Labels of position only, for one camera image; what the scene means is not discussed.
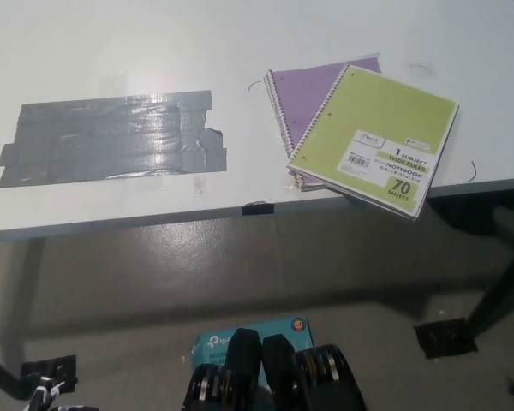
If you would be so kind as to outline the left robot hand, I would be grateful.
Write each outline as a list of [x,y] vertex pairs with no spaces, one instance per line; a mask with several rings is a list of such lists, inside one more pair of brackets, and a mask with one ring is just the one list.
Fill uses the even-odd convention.
[[63,393],[73,392],[77,383],[77,377],[51,378],[42,376],[25,410],[50,410],[55,399]]

